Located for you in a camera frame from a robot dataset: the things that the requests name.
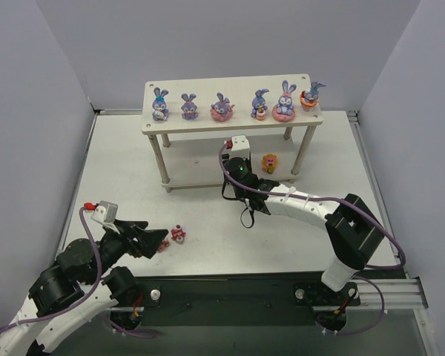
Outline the purple bunny blue bow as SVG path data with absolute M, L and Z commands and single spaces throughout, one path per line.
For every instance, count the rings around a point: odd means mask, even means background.
M 169 110 L 165 101 L 168 90 L 154 88 L 155 99 L 152 103 L 152 117 L 155 121 L 166 121 L 168 119 Z

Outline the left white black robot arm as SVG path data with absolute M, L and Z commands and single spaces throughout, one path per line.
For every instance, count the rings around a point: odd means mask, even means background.
M 129 268 L 128 254 L 151 259 L 168 235 L 147 222 L 118 221 L 102 238 L 71 242 L 30 287 L 10 324 L 0 329 L 0 355 L 49 355 L 74 331 L 104 310 L 138 306 L 142 292 Z

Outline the purple bunny red base toy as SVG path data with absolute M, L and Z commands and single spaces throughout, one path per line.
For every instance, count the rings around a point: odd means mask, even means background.
M 302 91 L 300 94 L 300 104 L 304 111 L 309 112 L 317 106 L 319 102 L 319 89 L 325 86 L 322 82 L 313 81 L 308 90 Z

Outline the small purple bunny with strawberry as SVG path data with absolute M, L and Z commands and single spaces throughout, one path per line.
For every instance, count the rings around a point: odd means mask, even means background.
M 252 99 L 251 102 L 251 117 L 259 120 L 259 121 L 263 121 L 266 117 L 267 114 L 267 105 L 266 105 L 266 100 L 264 98 L 264 94 L 268 93 L 269 89 L 263 88 L 263 89 L 259 89 L 255 92 L 255 97 Z

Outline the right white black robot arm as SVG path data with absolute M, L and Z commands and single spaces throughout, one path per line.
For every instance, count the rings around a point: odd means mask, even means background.
M 340 201 L 309 196 L 295 187 L 260 179 L 242 157 L 220 156 L 224 179 L 234 190 L 234 199 L 246 209 L 279 215 L 324 230 L 332 244 L 333 260 L 322 273 L 321 282 L 334 292 L 341 291 L 358 271 L 367 267 L 384 239 L 380 225 L 364 201 L 348 194 Z

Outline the pink bear cake toy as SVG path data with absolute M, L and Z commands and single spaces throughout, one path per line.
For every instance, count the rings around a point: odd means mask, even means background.
M 185 242 L 186 232 L 183 230 L 181 225 L 175 225 L 171 229 L 171 239 L 178 244 L 183 244 Z

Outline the purple bunny sitting toy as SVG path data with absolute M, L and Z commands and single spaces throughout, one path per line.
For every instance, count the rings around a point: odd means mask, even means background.
M 197 113 L 197 105 L 194 103 L 197 95 L 195 93 L 183 93 L 181 95 L 182 100 L 184 101 L 181 110 L 182 110 L 182 118 L 185 120 L 194 120 L 198 117 Z

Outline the pink bear sunflower toy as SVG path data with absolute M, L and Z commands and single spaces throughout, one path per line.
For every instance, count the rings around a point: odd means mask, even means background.
M 267 174 L 273 174 L 278 165 L 278 158 L 275 154 L 266 154 L 261 159 L 261 165 L 263 172 Z

